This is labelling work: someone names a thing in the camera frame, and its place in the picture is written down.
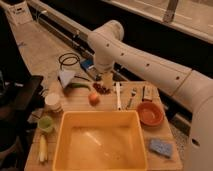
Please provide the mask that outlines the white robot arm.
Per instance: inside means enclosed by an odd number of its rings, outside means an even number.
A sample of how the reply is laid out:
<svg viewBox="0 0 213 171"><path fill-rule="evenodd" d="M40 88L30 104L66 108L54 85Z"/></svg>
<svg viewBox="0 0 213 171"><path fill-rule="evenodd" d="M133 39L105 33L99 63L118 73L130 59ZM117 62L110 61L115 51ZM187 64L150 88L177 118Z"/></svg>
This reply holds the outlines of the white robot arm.
<svg viewBox="0 0 213 171"><path fill-rule="evenodd" d="M186 66L131 47L124 28L110 20L90 31L87 43L101 73L116 63L154 84L192 113L184 171L213 171L213 79Z"/></svg>

